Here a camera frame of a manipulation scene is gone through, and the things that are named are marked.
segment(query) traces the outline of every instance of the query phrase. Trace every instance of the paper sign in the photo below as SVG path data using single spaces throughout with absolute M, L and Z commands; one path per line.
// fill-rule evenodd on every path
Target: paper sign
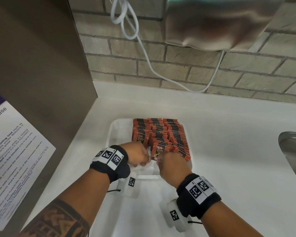
M 0 96 L 0 231 L 9 222 L 55 150 Z

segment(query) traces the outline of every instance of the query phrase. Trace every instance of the counter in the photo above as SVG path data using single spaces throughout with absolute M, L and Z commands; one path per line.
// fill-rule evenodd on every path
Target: counter
M 264 236 L 296 236 L 296 175 L 278 144 L 296 131 L 296 104 L 94 82 L 98 99 L 26 224 L 79 178 L 117 118 L 176 118 L 185 125 L 194 172 Z

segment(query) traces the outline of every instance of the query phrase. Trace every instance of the tile wall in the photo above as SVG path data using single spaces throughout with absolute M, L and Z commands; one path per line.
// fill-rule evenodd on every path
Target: tile wall
M 155 76 L 138 42 L 125 39 L 111 22 L 110 0 L 68 1 L 94 80 L 180 89 Z M 163 43 L 164 0 L 129 2 L 139 16 L 139 35 L 154 70 L 192 90 L 202 89 L 220 53 Z M 248 51 L 224 56 L 207 93 L 296 103 L 296 0 L 283 3 Z

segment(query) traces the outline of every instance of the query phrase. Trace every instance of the white cable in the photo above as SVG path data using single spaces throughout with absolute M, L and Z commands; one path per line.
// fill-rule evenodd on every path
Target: white cable
M 119 15 L 118 18 L 114 18 L 115 17 L 115 10 L 116 10 L 116 5 L 117 5 L 117 1 L 119 1 L 119 4 L 121 6 L 121 9 L 122 9 L 122 12 L 121 14 Z M 167 80 L 169 82 L 172 82 L 172 83 L 175 83 L 177 85 L 179 85 L 180 87 L 184 88 L 185 90 L 189 91 L 189 92 L 192 92 L 192 93 L 201 93 L 201 92 L 204 92 L 207 90 L 207 88 L 211 85 L 214 77 L 216 76 L 217 74 L 217 70 L 222 62 L 222 58 L 224 57 L 224 54 L 225 54 L 225 51 L 221 51 L 221 54 L 220 54 L 220 57 L 219 57 L 219 60 L 218 60 L 218 63 L 217 63 L 217 66 L 213 72 L 213 75 L 211 76 L 210 80 L 209 80 L 209 83 L 207 84 L 207 86 L 200 90 L 200 91 L 192 91 L 188 88 L 186 88 L 184 85 L 182 85 L 181 83 L 178 83 L 174 80 L 171 80 L 171 79 L 168 79 L 160 74 L 158 74 L 157 72 L 154 71 L 154 69 L 152 68 L 151 64 L 150 64 L 150 60 L 149 60 L 149 57 L 147 55 L 147 52 L 144 48 L 144 45 L 143 43 L 141 42 L 141 39 L 139 38 L 139 35 L 138 35 L 138 32 L 139 32 L 139 24 L 138 24 L 138 19 L 137 19 L 137 16 L 132 8 L 132 6 L 130 5 L 130 3 L 127 1 L 127 0 L 113 0 L 113 2 L 111 1 L 112 3 L 112 9 L 111 9 L 111 20 L 114 24 L 121 24 L 121 28 L 122 28 L 122 32 L 124 34 L 124 36 L 129 39 L 129 40 L 133 40 L 135 38 L 138 39 L 138 43 L 140 44 L 141 48 L 143 49 L 143 52 L 145 54 L 145 57 L 146 57 L 146 60 L 147 60 L 147 63 L 150 67 L 150 70 L 157 76 L 159 76 L 160 78 L 164 79 L 164 80 Z M 135 21 L 135 27 L 134 25 L 131 23 L 129 17 L 127 16 L 127 10 L 130 11 L 131 15 L 133 16 L 134 18 L 134 21 Z M 124 28 L 124 18 L 126 18 L 127 22 L 129 23 L 130 27 L 132 28 L 132 30 L 135 32 L 134 35 L 132 35 L 131 37 L 128 36 L 126 33 L 125 33 L 125 28 Z

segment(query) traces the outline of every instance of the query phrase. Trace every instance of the wristband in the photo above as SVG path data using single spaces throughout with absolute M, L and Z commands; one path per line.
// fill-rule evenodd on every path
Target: wristband
M 109 176 L 110 183 L 120 178 L 127 178 L 130 167 L 127 164 L 127 152 L 118 145 L 102 149 L 92 160 L 90 169 L 94 169 Z
M 221 201 L 216 188 L 203 176 L 188 175 L 177 189 L 176 200 L 179 211 L 184 217 L 189 215 L 201 219 L 215 203 Z

